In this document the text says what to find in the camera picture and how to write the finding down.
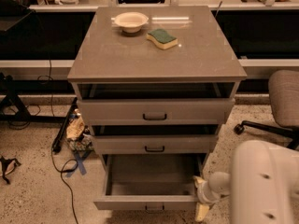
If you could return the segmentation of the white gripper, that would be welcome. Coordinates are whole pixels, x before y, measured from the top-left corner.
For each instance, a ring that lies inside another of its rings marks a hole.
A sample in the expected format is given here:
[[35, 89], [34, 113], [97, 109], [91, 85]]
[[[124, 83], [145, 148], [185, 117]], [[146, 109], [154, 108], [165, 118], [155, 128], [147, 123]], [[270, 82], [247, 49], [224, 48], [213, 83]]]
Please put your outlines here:
[[199, 200], [199, 203], [196, 204], [195, 221], [202, 222], [209, 211], [209, 205], [230, 195], [230, 175], [224, 172], [215, 172], [208, 180], [196, 175], [193, 180]]

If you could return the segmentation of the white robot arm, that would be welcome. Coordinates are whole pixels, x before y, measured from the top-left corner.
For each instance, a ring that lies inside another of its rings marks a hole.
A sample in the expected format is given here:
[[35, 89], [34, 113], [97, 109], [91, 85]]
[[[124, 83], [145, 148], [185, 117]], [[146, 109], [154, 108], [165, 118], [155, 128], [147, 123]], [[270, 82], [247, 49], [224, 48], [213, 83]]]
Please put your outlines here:
[[231, 224], [295, 224], [291, 199], [299, 192], [296, 150], [249, 140], [239, 145], [228, 173], [194, 179], [198, 202], [195, 219], [203, 221], [223, 197], [230, 198]]

